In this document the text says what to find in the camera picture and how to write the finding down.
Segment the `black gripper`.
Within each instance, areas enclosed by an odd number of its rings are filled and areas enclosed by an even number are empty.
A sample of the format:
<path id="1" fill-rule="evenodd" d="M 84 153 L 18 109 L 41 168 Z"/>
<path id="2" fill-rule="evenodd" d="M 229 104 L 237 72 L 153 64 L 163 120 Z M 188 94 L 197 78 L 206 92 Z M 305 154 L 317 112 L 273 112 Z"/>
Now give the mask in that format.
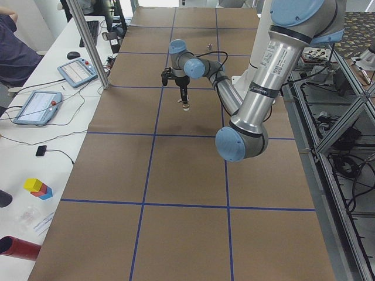
<path id="1" fill-rule="evenodd" d="M 181 103 L 188 104 L 189 99 L 188 99 L 187 93 L 188 93 L 189 77 L 188 76 L 177 77 L 175 79 L 175 83 L 180 88 Z"/>

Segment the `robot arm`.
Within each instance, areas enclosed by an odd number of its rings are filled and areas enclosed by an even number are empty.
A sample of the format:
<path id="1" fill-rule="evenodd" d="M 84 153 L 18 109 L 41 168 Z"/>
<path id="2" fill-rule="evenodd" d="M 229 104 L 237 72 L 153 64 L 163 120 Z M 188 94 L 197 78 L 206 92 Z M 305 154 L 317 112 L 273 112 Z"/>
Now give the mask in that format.
<path id="1" fill-rule="evenodd" d="M 181 39 L 169 44 L 172 68 L 162 83 L 206 77 L 230 115 L 229 125 L 216 133 L 218 153 L 230 162 L 256 157 L 268 145 L 265 117 L 303 49 L 340 41 L 345 10 L 346 1 L 265 1 L 257 36 L 269 42 L 245 94 L 238 93 L 222 64 L 195 56 Z"/>

